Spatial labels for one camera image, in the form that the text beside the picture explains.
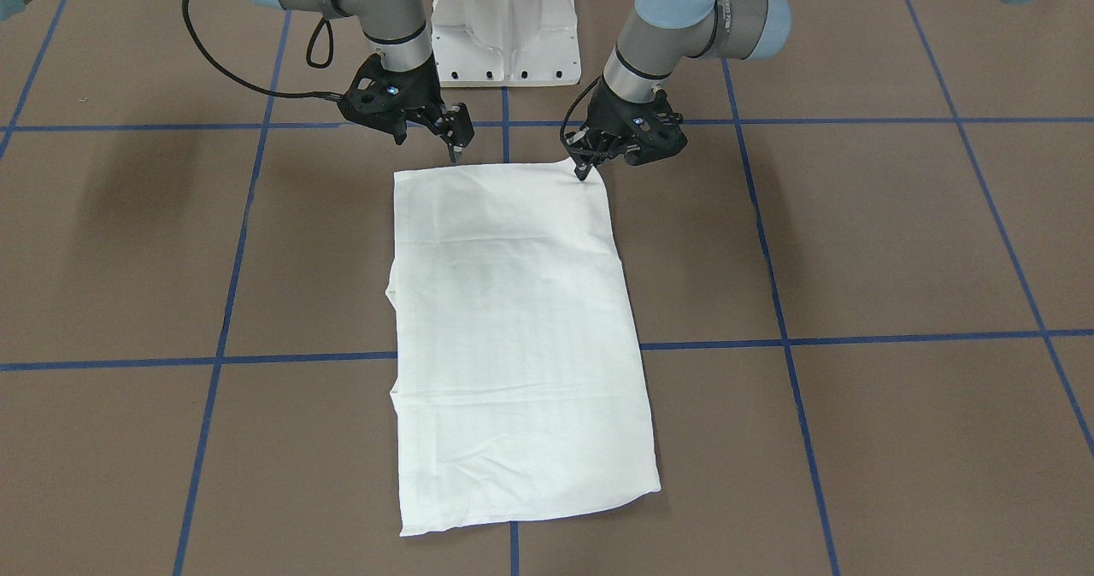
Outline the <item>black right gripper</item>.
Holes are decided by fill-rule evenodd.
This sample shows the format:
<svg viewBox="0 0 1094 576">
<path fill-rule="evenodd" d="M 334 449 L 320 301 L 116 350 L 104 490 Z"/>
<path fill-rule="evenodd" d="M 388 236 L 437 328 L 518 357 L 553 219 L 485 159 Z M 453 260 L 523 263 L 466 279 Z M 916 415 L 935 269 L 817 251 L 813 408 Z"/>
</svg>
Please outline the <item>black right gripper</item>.
<svg viewBox="0 0 1094 576">
<path fill-rule="evenodd" d="M 468 106 L 455 103 L 444 107 L 440 93 L 435 55 L 427 56 L 422 64 L 407 71 L 382 67 L 382 85 L 395 86 L 398 93 L 388 93 L 387 132 L 407 132 L 407 124 L 424 126 L 435 132 L 449 149 L 450 163 L 458 163 L 462 152 L 470 145 L 475 128 Z"/>
</svg>

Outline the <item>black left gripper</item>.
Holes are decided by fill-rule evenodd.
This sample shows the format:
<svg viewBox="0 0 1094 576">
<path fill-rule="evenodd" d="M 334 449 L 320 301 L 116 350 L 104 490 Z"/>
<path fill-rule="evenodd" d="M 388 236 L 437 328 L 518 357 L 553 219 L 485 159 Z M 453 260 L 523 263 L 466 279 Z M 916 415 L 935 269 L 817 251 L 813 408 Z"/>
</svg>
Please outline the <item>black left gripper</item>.
<svg viewBox="0 0 1094 576">
<path fill-rule="evenodd" d="M 638 103 L 649 103 L 659 89 L 659 85 L 653 85 Z M 605 161 L 617 158 L 625 152 L 624 101 L 628 99 L 617 96 L 604 77 L 598 77 L 591 85 L 585 124 L 577 132 L 566 133 L 567 153 L 574 162 L 579 181 L 585 181 L 591 172 L 597 171 Z"/>
</svg>

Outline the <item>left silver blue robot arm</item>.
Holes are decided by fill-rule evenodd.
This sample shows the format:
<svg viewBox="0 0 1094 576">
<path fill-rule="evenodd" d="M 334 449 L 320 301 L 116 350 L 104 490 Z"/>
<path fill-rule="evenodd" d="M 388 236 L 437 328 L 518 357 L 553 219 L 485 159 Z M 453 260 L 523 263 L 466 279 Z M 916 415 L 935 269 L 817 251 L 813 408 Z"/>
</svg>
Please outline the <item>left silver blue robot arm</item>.
<svg viewBox="0 0 1094 576">
<path fill-rule="evenodd" d="M 614 158 L 636 167 L 678 155 L 687 138 L 665 89 L 677 66 L 766 61 L 791 26 L 788 0 L 635 0 L 602 73 L 579 94 L 585 120 L 560 125 L 579 181 Z"/>
</svg>

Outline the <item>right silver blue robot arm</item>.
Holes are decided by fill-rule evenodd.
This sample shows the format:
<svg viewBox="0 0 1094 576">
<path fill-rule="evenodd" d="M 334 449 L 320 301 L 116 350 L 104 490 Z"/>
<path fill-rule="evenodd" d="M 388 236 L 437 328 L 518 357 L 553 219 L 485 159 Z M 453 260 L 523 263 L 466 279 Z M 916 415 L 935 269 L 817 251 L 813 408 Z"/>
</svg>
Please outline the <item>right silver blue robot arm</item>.
<svg viewBox="0 0 1094 576">
<path fill-rule="evenodd" d="M 446 148 L 452 162 L 470 145 L 475 129 L 464 103 L 445 103 L 423 0 L 251 0 L 251 3 L 321 15 L 321 26 L 353 19 L 368 55 L 344 93 L 312 91 L 309 98 L 337 105 L 349 124 L 408 137 L 408 124 L 424 127 Z"/>
</svg>

